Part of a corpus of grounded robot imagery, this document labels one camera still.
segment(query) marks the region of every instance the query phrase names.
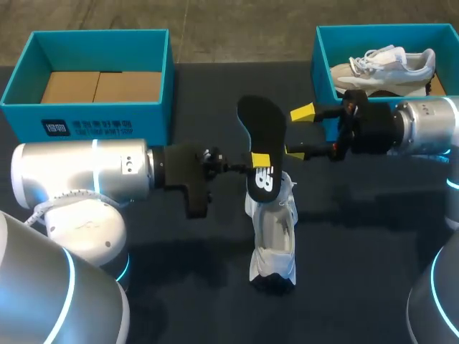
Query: white cable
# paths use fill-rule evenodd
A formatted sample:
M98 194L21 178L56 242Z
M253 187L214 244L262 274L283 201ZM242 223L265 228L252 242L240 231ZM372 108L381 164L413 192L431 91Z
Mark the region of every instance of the white cable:
M44 224L42 216L44 216L50 209L56 206L66 206L69 204L77 203L79 201L84 201L85 199L98 199L103 203L109 204L115 208L121 208L125 204L119 204L118 202L110 199L107 196L102 195L91 190L71 190L66 193L62 193L59 196L55 196L52 199L40 203L35 206L34 213L24 222L27 226L33 225L35 222Z

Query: gray floor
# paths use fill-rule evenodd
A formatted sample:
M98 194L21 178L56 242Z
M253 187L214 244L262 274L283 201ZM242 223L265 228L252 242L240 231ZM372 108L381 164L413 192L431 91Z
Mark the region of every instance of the gray floor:
M0 0L0 65L34 30L171 30L176 62L308 59L316 25L450 22L459 0Z

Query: teal box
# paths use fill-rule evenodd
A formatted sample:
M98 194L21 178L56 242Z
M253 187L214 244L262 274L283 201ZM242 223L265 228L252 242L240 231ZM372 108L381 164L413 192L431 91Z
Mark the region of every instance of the teal box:
M339 105L330 67L346 63L350 57L363 57L370 49L393 44L406 52L435 51L437 75L448 96L459 95L459 36L450 24L390 24L317 27L311 76L316 102ZM375 97L371 102L388 102L392 107L403 100L426 97ZM325 120L327 140L335 140L337 121Z
M40 104L56 71L161 72L159 100ZM0 107L21 143L145 138L167 145L173 88L168 30L32 32Z

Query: dark tablecloth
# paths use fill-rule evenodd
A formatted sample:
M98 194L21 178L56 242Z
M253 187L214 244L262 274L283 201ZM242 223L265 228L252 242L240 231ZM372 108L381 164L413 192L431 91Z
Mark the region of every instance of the dark tablecloth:
M241 95L270 97L284 111L313 100L307 62L176 66L174 142L247 150L235 115ZM0 93L11 68L0 68ZM311 129L314 139L323 135ZM0 116L0 209L25 220L14 200L10 158L17 139ZM409 343L412 284L448 238L446 166L419 158L285 159L298 183L298 284L283 297L249 285L254 247L245 180L210 188L206 219L188 221L180 193L155 192L123 215L131 247L129 343Z

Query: white sneaker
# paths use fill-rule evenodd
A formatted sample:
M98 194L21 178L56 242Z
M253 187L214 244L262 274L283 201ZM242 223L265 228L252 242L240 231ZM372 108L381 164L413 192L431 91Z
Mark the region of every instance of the white sneaker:
M255 250L250 261L249 279L257 277L296 284L295 232L298 221L292 188L295 184L282 172L280 193L274 202L260 204L245 196L245 212L252 218Z
M386 91L399 96L426 96L426 85L435 73L435 52L427 49L407 54L402 47L369 50L362 58L330 69L336 91L364 90L366 95Z

